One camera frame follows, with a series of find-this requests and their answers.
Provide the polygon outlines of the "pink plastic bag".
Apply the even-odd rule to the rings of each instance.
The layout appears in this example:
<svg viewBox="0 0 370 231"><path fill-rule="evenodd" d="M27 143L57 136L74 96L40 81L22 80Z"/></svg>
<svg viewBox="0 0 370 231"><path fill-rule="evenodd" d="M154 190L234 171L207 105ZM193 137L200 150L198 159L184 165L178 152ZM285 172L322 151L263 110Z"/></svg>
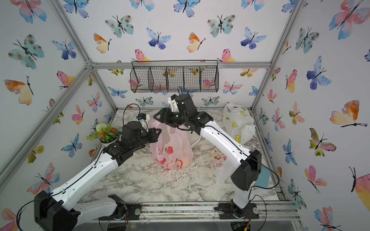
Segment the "pink plastic bag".
<svg viewBox="0 0 370 231"><path fill-rule="evenodd" d="M156 143L151 143L153 161L165 171L180 170L188 167L194 158L188 134L164 123L151 120L150 128L161 129Z"/></svg>

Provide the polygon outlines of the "clear white plastic bag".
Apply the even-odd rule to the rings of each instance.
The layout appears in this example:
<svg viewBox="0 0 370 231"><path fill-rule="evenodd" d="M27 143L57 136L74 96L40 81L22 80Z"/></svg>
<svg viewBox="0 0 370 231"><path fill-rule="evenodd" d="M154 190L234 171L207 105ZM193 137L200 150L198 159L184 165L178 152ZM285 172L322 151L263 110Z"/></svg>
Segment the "clear white plastic bag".
<svg viewBox="0 0 370 231"><path fill-rule="evenodd" d="M223 184L237 170L240 163L230 160L224 153L215 147L209 157L209 165L217 185Z"/></svg>

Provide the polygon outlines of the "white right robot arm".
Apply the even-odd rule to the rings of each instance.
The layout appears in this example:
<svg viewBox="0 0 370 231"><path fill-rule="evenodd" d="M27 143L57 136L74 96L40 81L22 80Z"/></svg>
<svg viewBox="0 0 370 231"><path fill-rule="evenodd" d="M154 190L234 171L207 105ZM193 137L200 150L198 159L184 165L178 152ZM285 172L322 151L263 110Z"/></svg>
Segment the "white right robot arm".
<svg viewBox="0 0 370 231"><path fill-rule="evenodd" d="M237 218L253 218L256 207L250 200L251 190L258 180L262 168L262 155L251 151L224 132L208 113L199 112L189 94L172 95L168 99L170 108L162 108L154 119L172 128L195 132L215 145L231 162L227 176L235 185L235 194L227 208L215 209Z"/></svg>

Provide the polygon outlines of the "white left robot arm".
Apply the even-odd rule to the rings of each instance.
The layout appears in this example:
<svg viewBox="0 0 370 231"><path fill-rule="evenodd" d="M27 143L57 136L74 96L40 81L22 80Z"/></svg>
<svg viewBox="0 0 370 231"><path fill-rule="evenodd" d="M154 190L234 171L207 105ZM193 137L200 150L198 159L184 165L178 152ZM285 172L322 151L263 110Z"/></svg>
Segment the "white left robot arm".
<svg viewBox="0 0 370 231"><path fill-rule="evenodd" d="M45 231L72 231L91 220L107 218L124 220L129 209L115 194L106 199L80 204L78 201L103 177L117 169L134 152L149 143L156 143L161 129L145 129L138 121L122 127L118 139L105 147L96 160L65 184L50 191L41 191L34 199L35 222Z"/></svg>

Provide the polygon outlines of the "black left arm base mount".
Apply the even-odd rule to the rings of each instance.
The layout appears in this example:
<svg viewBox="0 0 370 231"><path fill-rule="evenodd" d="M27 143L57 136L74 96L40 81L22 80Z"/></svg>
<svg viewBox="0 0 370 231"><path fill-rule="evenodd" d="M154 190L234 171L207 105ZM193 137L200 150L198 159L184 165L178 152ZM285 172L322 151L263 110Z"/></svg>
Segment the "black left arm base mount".
<svg viewBox="0 0 370 231"><path fill-rule="evenodd" d="M142 204L127 203L116 194L111 194L108 198L112 199L116 205L114 211L108 216L100 217L102 220L139 220L142 211Z"/></svg>

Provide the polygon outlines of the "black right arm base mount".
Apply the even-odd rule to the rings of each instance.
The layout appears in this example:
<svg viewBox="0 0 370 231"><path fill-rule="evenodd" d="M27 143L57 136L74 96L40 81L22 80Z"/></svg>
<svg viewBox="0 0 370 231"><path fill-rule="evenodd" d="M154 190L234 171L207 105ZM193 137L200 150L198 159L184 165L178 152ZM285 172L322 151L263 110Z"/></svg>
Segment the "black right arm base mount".
<svg viewBox="0 0 370 231"><path fill-rule="evenodd" d="M249 202L244 208L239 208L233 201L219 203L214 210L220 219L259 219L259 210L255 203Z"/></svg>

